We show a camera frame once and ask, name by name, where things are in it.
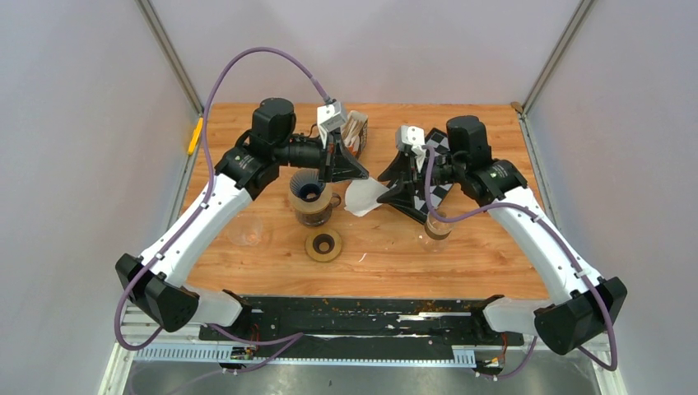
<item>yellow cable tie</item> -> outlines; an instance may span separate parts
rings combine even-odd
[[[189,155],[193,155],[194,151],[196,151],[196,145],[198,143],[198,137],[201,136],[201,127],[203,125],[203,118],[199,118],[197,122],[197,127],[194,128],[194,133],[192,134],[192,141],[189,142],[189,149],[187,150],[187,153]]]

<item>metal floor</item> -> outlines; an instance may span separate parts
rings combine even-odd
[[[507,353],[509,369],[523,359],[523,351]],[[220,370],[198,362],[136,362],[132,390],[137,395],[161,395],[201,374]],[[516,377],[500,382],[476,378],[469,369],[375,368],[365,366],[269,365],[233,376],[217,374],[182,388],[177,394],[253,395],[410,395],[410,394],[601,394],[593,366],[579,352],[559,356],[536,351]],[[124,394],[130,394],[127,386]]]

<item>glass cup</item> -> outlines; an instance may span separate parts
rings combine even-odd
[[[254,214],[240,213],[226,227],[226,237],[235,245],[256,245],[262,240],[262,220]]]
[[[436,212],[440,216],[446,217],[444,209],[439,208]],[[426,222],[417,231],[417,242],[428,253],[440,253],[449,245],[449,235],[454,227],[454,223],[438,221],[429,213]]]
[[[291,177],[289,201],[295,218],[305,226],[320,226],[332,216],[332,209],[342,197],[332,192],[332,185],[319,180],[317,170],[299,170]]]

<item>white cable clip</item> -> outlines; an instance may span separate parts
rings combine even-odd
[[[416,126],[402,125],[398,128],[395,137],[396,146],[400,151],[405,147],[409,147],[410,151],[414,152],[416,155],[416,169],[417,171],[421,171],[426,159],[426,148],[423,147],[426,144],[424,140],[424,129]]]
[[[577,278],[582,278],[582,276],[587,276],[587,277],[588,277],[590,274],[592,274],[592,272],[591,272],[591,267],[587,266],[587,267],[585,267],[584,269],[582,269],[582,270],[576,272],[576,273],[575,273],[575,276],[576,276]]]
[[[341,132],[344,123],[347,122],[347,110],[341,102],[334,101],[318,107],[317,115],[318,135],[323,147],[327,147],[327,135],[337,128]]]

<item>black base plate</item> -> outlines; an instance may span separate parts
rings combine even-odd
[[[350,335],[352,337],[302,337],[285,353],[290,358],[450,360],[453,345],[501,346],[501,336],[476,337],[473,317],[448,315],[469,313],[480,300],[345,299],[243,296],[254,310],[240,318],[238,337],[250,338],[257,324],[261,340],[273,340],[303,332],[306,335]],[[447,314],[422,320],[400,319],[419,313]],[[210,328],[202,327],[201,340],[226,341]],[[521,346],[523,337],[507,333],[510,346]],[[260,347],[257,356],[270,356],[281,346]]]

